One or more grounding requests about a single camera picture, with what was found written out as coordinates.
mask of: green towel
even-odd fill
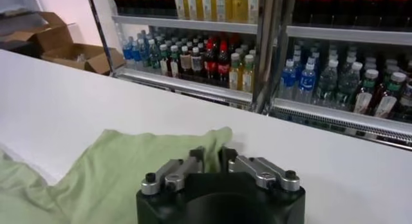
[[[229,128],[203,136],[104,131],[53,187],[0,150],[0,223],[135,224],[135,194],[146,173],[199,146],[206,170],[218,169],[217,152],[231,137]]]

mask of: white table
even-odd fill
[[[201,135],[294,169],[307,223],[411,223],[412,153],[0,50],[0,144],[50,184],[104,129]]]

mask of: soda bottle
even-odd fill
[[[179,19],[189,18],[189,4],[187,0],[174,0]]]
[[[333,23],[352,26],[355,23],[357,3],[358,0],[337,0]]]
[[[409,0],[387,0],[382,16],[382,26],[404,28],[407,25]]]
[[[301,80],[299,81],[299,90],[295,97],[297,102],[310,104],[316,80],[314,69],[315,64],[306,64],[306,68],[303,70]]]
[[[294,60],[288,59],[283,68],[281,83],[279,85],[279,97],[287,100],[293,99],[294,86],[296,81],[296,70]]]
[[[314,0],[295,0],[293,23],[309,23]]]
[[[227,43],[222,41],[220,43],[220,53],[218,56],[218,73],[219,80],[223,85],[229,81],[230,59],[227,55]]]
[[[178,59],[179,49],[177,46],[172,46],[171,51],[172,51],[172,55],[171,55],[171,60],[170,60],[170,68],[171,68],[172,77],[178,78],[179,69],[180,69],[180,63]]]
[[[351,70],[341,75],[338,83],[338,92],[336,93],[336,106],[338,109],[349,109],[361,79],[360,71],[362,67],[362,63],[354,62]]]
[[[378,26],[385,0],[360,0],[357,26]]]
[[[314,8],[312,10],[312,23],[327,25],[331,24],[333,8],[333,0],[315,0]]]
[[[330,59],[328,66],[321,73],[315,93],[315,104],[331,107],[334,100],[337,85],[337,65],[335,59]]]

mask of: cardboard box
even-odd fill
[[[6,41],[31,41],[40,47],[41,52],[73,44],[66,23],[59,16],[53,12],[38,12],[38,14],[47,24],[14,32],[7,37]]]
[[[116,49],[110,48],[109,52],[115,68],[118,68],[125,63],[123,56],[117,52]],[[77,62],[77,57],[81,53],[84,54],[86,61]],[[101,46],[69,44],[58,49],[47,51],[41,58],[46,61],[94,73],[107,75],[110,72],[108,59]]]

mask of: water bottle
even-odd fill
[[[356,89],[361,80],[360,70],[362,67],[362,63],[354,62],[351,70],[341,75],[338,83],[338,92],[336,93],[337,109],[350,109],[351,100],[355,96]]]
[[[293,59],[286,61],[286,66],[283,69],[281,84],[279,86],[279,97],[287,100],[293,99],[294,85],[296,80],[296,70],[294,68]]]
[[[315,64],[306,64],[306,69],[302,72],[301,80],[299,81],[299,90],[297,91],[297,95],[295,97],[297,102],[310,104],[316,80],[314,69]]]
[[[337,85],[338,61],[331,59],[326,69],[321,73],[317,85],[314,104],[331,107]]]
[[[137,40],[139,45],[140,58],[142,59],[142,64],[144,68],[149,67],[149,57],[147,56],[146,44],[144,39]]]

